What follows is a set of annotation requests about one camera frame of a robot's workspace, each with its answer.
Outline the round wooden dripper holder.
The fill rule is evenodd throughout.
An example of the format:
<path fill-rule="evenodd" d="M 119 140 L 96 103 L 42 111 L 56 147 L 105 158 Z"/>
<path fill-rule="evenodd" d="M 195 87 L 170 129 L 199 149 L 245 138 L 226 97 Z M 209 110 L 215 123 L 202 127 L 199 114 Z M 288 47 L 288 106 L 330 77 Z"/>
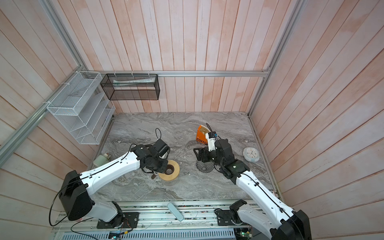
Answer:
<path fill-rule="evenodd" d="M 167 182 L 175 180 L 180 174 L 180 166 L 176 161 L 169 160 L 166 171 L 159 173 L 158 176 Z"/>

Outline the clear glass carafe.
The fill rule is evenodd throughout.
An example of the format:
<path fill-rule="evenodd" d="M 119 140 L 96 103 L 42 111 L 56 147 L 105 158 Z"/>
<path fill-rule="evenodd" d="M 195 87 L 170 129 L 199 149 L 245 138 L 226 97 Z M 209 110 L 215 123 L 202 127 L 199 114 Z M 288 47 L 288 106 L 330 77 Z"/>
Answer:
<path fill-rule="evenodd" d="M 151 179 L 154 180 L 159 177 L 166 185 L 172 186 L 175 185 L 178 181 L 178 176 L 180 174 L 180 166 L 174 160 L 168 160 L 167 168 L 164 173 L 153 173 L 151 174 Z"/>

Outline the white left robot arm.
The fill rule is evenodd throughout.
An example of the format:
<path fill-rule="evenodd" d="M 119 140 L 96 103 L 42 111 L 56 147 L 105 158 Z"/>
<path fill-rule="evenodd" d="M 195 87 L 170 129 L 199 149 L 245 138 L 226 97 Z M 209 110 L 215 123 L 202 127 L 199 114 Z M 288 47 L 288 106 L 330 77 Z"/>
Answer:
<path fill-rule="evenodd" d="M 93 195 L 115 179 L 139 169 L 151 174 L 165 173 L 170 147 L 161 139 L 153 144 L 135 145 L 121 157 L 93 170 L 69 172 L 57 197 L 60 199 L 69 221 L 84 217 L 98 219 L 111 228 L 123 225 L 125 215 L 120 206 L 112 201 L 99 201 Z"/>

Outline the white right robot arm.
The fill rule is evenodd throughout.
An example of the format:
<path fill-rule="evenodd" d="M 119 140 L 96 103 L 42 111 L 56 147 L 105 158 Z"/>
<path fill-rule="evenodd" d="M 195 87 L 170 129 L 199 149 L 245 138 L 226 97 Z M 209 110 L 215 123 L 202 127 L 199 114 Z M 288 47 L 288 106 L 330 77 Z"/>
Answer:
<path fill-rule="evenodd" d="M 235 158 L 227 139 L 207 133 L 208 145 L 194 149 L 197 160 L 213 163 L 219 172 L 245 191 L 262 209 L 254 210 L 246 201 L 231 205 L 231 220 L 235 225 L 251 225 L 270 240 L 310 240 L 310 220 L 302 210 L 295 211 L 266 188 L 242 161 Z"/>

